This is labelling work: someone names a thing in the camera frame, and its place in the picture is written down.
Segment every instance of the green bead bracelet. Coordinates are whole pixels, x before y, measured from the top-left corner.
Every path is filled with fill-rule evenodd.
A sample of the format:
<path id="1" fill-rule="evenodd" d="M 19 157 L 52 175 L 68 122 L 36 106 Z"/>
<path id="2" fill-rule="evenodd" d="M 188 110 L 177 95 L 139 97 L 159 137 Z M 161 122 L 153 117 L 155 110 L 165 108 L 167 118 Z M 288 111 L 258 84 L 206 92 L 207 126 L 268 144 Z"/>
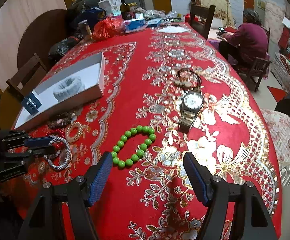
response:
<path id="1" fill-rule="evenodd" d="M 128 138 L 132 135 L 136 135 L 137 133 L 148 134 L 148 138 L 145 139 L 144 143 L 140 145 L 140 149 L 137 150 L 136 154 L 133 154 L 131 158 L 128 158 L 126 161 L 122 161 L 117 157 L 120 149 L 122 149 L 127 142 Z M 116 145 L 112 148 L 112 162 L 115 165 L 118 165 L 119 168 L 123 169 L 125 166 L 132 166 L 135 162 L 137 162 L 140 158 L 144 157 L 145 151 L 147 148 L 155 141 L 155 129 L 149 126 L 141 126 L 138 125 L 136 128 L 132 127 L 129 131 L 126 131 L 124 135 L 120 137 L 120 140 Z"/>

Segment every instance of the screw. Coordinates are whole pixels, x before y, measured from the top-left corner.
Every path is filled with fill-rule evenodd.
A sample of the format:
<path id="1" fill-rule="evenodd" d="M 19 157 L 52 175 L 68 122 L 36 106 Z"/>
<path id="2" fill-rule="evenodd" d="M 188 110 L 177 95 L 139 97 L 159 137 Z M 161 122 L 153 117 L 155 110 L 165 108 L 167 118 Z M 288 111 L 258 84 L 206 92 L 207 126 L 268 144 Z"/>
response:
<path id="1" fill-rule="evenodd" d="M 254 187 L 254 183 L 252 183 L 251 181 L 247 181 L 247 182 L 246 182 L 246 185 L 247 185 L 248 187 Z"/>
<path id="2" fill-rule="evenodd" d="M 85 179 L 84 176 L 77 176 L 76 177 L 77 182 L 82 182 L 84 179 Z"/>
<path id="3" fill-rule="evenodd" d="M 51 183 L 50 182 L 45 182 L 43 184 L 43 188 L 49 188 L 51 186 Z"/>
<path id="4" fill-rule="evenodd" d="M 217 176 L 217 175 L 214 175 L 212 178 L 213 178 L 213 181 L 216 181 L 216 182 L 220 182 L 222 179 L 220 176 Z"/>

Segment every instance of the red tablecloth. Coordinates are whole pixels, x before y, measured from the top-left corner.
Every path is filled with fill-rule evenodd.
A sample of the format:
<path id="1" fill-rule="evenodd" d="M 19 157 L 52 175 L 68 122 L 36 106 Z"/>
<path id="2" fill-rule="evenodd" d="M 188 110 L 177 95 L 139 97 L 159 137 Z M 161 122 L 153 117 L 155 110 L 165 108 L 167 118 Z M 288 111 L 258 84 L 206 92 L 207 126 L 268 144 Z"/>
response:
<path id="1" fill-rule="evenodd" d="M 21 214 L 43 182 L 57 185 L 84 174 L 126 130 L 140 124 L 154 127 L 157 139 L 131 168 L 113 167 L 100 201 L 91 208 L 100 239 L 195 239 L 206 208 L 195 198 L 183 168 L 187 150 L 228 182 L 254 182 L 280 236 L 282 196 L 274 146 L 252 95 L 222 56 L 195 31 L 168 34 L 148 28 L 82 43 L 48 76 L 100 51 L 107 63 L 104 96 L 76 109 L 84 133 L 71 144 L 68 168 L 56 172 L 36 159 L 28 174 L 12 181 Z M 181 67 L 200 74 L 205 101 L 187 135 L 178 131 L 182 90 L 173 85 Z M 31 135 L 45 136 L 47 131 L 42 125 Z M 118 157 L 130 158 L 144 138 L 129 139 Z M 233 209 L 231 203 L 222 239 L 229 237 Z M 73 239 L 66 204 L 63 213 L 68 239 Z"/>

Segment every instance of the mobile phone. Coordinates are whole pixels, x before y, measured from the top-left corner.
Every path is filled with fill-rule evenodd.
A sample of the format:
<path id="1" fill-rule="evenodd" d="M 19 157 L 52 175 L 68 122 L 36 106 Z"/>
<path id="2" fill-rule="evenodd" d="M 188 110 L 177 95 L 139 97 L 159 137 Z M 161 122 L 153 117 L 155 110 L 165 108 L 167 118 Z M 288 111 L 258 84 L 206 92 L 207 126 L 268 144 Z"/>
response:
<path id="1" fill-rule="evenodd" d="M 224 28 L 223 28 L 223 27 L 219 27 L 218 29 L 219 29 L 219 31 L 220 31 L 221 33 L 227 33 L 227 31 L 226 31 L 226 30 L 224 30 Z"/>

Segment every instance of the purple sweater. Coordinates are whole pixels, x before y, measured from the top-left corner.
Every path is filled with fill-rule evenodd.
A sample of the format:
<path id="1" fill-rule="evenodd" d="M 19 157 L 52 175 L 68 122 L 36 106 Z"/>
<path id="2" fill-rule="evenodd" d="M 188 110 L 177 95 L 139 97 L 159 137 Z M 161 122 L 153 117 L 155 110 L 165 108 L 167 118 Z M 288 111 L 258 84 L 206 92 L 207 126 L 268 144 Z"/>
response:
<path id="1" fill-rule="evenodd" d="M 265 58 L 267 53 L 267 34 L 264 29 L 254 23 L 243 23 L 233 34 L 225 35 L 226 40 L 234 45 L 239 46 L 239 52 L 242 59 L 252 64 L 255 57 Z"/>

